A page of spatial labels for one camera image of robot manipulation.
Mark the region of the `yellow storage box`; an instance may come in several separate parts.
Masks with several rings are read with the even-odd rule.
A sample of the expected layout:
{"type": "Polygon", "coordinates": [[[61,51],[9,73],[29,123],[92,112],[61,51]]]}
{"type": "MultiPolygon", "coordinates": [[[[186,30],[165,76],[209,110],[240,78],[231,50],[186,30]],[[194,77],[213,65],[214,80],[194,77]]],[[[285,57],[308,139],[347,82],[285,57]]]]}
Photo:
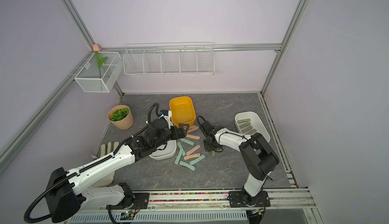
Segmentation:
{"type": "Polygon", "coordinates": [[[188,96],[172,98],[169,102],[172,112],[171,121],[175,126],[179,124],[193,125],[196,119],[196,113],[192,99],[188,96]]]}

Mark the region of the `mint knife long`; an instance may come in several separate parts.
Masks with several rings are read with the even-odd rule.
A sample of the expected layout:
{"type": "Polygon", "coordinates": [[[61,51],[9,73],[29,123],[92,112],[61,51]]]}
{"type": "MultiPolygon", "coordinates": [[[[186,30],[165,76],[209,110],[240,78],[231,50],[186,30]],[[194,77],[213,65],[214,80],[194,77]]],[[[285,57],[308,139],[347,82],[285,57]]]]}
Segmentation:
{"type": "Polygon", "coordinates": [[[178,155],[177,155],[177,157],[176,157],[176,159],[175,159],[175,164],[177,165],[177,164],[179,164],[179,162],[181,161],[181,158],[182,158],[182,156],[181,156],[181,153],[179,152],[178,153],[178,155]]]}

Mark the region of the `mint knife bottom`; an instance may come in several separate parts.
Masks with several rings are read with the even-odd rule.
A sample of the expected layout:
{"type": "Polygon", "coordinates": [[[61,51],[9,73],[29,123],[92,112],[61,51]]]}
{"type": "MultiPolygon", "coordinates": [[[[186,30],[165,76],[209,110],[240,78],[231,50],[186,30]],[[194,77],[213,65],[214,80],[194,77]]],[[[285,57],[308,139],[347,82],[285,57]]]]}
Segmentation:
{"type": "Polygon", "coordinates": [[[181,165],[183,167],[186,167],[186,168],[190,169],[191,171],[195,171],[196,170],[196,168],[193,165],[190,165],[190,164],[188,164],[186,162],[183,162],[183,161],[180,161],[179,165],[181,165]]]}

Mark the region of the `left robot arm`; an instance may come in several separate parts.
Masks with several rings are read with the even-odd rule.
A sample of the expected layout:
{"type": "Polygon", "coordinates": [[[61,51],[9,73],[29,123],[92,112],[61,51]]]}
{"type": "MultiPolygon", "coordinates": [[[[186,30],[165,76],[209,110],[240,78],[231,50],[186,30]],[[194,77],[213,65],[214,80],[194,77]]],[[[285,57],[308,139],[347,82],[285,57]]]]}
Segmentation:
{"type": "Polygon", "coordinates": [[[165,150],[168,142],[185,138],[189,124],[175,126],[171,117],[170,110],[159,110],[159,104],[154,103],[145,127],[121,141],[113,152],[69,171],[64,168],[53,171],[46,190],[27,208],[24,221],[33,224],[51,219],[60,223],[84,207],[105,206],[108,211],[141,209],[142,202],[126,183],[96,189],[92,185],[122,167],[165,150]]]}

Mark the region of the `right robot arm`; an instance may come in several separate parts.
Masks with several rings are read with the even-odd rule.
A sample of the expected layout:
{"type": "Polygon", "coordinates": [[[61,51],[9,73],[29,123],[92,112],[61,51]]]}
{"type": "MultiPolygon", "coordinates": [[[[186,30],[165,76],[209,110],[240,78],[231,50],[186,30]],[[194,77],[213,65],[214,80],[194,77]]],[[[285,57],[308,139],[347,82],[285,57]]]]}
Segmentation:
{"type": "Polygon", "coordinates": [[[242,187],[239,202],[247,206],[264,203],[261,197],[263,186],[268,179],[273,180],[269,175],[280,163],[264,136],[260,133],[241,134],[213,126],[203,116],[197,116],[197,123],[205,136],[203,144],[206,151],[220,153],[224,147],[229,147],[241,153],[249,175],[242,187]]]}

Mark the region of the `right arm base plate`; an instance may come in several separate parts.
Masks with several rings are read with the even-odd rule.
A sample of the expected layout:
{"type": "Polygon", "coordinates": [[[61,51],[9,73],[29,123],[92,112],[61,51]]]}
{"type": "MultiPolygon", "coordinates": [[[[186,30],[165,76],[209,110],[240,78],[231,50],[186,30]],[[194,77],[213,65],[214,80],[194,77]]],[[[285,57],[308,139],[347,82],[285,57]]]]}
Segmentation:
{"type": "Polygon", "coordinates": [[[268,193],[265,190],[260,191],[252,197],[244,191],[230,191],[227,197],[230,207],[270,207],[268,193]]]}

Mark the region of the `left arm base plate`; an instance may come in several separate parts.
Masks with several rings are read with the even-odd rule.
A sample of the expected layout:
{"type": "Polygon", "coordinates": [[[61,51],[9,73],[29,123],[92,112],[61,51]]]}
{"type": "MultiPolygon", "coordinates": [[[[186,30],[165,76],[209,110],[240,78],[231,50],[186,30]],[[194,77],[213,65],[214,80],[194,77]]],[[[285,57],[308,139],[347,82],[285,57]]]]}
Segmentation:
{"type": "Polygon", "coordinates": [[[125,196],[124,199],[117,205],[111,205],[110,210],[147,209],[149,203],[150,193],[134,193],[130,196],[125,196]]]}

